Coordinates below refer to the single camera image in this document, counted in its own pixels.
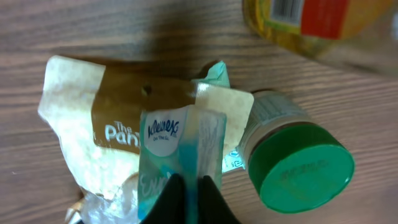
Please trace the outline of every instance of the pill bottle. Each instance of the pill bottle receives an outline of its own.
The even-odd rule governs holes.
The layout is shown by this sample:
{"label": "pill bottle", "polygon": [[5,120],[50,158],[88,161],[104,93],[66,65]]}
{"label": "pill bottle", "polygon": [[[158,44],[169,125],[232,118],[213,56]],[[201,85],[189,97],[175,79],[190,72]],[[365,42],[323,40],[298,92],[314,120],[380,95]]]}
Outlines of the pill bottle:
{"label": "pill bottle", "polygon": [[354,174],[354,159],[344,146],[275,91],[254,93],[238,152],[262,202],[280,213],[329,202]]}

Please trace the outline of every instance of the yellow bottle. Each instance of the yellow bottle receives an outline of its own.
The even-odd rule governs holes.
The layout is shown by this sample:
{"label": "yellow bottle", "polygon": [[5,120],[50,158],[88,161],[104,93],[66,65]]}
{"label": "yellow bottle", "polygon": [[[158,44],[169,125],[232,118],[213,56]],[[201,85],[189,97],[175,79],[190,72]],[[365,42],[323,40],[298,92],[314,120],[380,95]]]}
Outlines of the yellow bottle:
{"label": "yellow bottle", "polygon": [[296,54],[398,76],[398,0],[244,0],[247,23]]}

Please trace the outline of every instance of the red label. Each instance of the red label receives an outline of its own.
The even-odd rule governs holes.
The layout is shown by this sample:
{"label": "red label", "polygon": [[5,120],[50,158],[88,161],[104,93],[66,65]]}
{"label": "red label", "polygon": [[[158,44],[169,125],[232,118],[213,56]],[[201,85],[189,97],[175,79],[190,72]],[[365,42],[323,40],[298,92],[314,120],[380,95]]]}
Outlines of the red label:
{"label": "red label", "polygon": [[339,39],[349,0],[306,0],[301,34]]}

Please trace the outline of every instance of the kleenex logo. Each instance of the kleenex logo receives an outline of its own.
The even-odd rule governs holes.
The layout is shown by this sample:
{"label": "kleenex logo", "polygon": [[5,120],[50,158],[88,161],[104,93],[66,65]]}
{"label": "kleenex logo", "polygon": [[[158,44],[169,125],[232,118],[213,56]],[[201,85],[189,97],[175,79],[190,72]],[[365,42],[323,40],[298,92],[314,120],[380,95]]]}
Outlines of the kleenex logo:
{"label": "kleenex logo", "polygon": [[148,126],[148,138],[150,138],[151,135],[154,135],[155,133],[159,133],[162,131],[167,131],[170,133],[171,136],[177,137],[176,133],[178,131],[178,124],[180,122],[174,122],[174,120],[167,120],[167,121],[159,121],[157,120],[154,121],[153,125]]}

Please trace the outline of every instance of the brown label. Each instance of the brown label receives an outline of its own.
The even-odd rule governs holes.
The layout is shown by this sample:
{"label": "brown label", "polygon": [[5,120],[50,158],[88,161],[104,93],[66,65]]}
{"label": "brown label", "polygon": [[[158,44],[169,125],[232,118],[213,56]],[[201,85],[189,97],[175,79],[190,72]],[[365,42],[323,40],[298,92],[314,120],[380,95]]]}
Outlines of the brown label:
{"label": "brown label", "polygon": [[94,143],[139,154],[142,111],[195,104],[197,84],[106,67],[91,109]]}

